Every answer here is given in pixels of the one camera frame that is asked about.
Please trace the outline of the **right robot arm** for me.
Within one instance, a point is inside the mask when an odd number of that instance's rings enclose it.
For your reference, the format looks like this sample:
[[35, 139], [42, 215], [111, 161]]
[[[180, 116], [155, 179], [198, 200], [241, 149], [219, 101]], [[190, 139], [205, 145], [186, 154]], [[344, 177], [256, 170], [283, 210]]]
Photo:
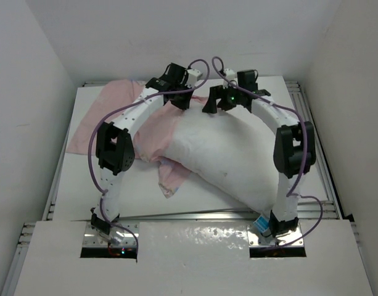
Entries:
[[264, 232], [278, 237], [298, 226], [298, 188], [316, 161], [314, 126], [293, 108], [279, 105], [265, 89], [258, 89], [255, 70], [217, 72], [224, 83], [210, 88], [204, 113], [228, 111], [238, 105], [255, 115], [275, 135], [273, 163], [279, 173], [276, 202]]

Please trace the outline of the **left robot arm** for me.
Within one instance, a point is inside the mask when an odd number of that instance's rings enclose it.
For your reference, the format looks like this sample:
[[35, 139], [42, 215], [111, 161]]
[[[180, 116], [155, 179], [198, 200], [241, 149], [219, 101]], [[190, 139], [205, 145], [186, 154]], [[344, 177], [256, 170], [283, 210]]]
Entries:
[[101, 193], [91, 217], [91, 226], [100, 233], [109, 236], [113, 222], [120, 216], [118, 187], [134, 162], [134, 135], [167, 102], [181, 110], [188, 109], [201, 76], [199, 70], [171, 63], [161, 77], [152, 78], [145, 84], [134, 102], [108, 113], [96, 125], [89, 140], [88, 155], [97, 157], [101, 178], [96, 179], [91, 157], [88, 157], [88, 167], [92, 181]]

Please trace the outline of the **white pillow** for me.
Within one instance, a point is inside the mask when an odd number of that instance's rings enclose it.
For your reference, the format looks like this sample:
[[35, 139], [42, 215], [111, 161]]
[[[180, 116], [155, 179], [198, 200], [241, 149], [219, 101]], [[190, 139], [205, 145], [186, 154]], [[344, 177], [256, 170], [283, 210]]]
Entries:
[[241, 106], [209, 115], [202, 112], [204, 104], [195, 97], [186, 111], [167, 103], [153, 113], [134, 136], [136, 157], [159, 164], [158, 185], [167, 198], [182, 192], [195, 173], [252, 210], [268, 213], [278, 185], [273, 132]]

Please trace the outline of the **pink purple pillowcase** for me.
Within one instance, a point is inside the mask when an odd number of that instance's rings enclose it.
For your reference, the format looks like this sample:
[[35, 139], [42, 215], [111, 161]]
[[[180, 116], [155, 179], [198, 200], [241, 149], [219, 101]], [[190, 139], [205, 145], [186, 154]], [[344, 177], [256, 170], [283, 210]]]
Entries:
[[160, 78], [146, 84], [118, 80], [102, 88], [80, 121], [67, 152], [86, 155], [89, 173], [102, 199], [118, 197], [124, 173], [134, 160], [165, 161], [173, 133], [193, 95], [194, 80], [176, 86]]

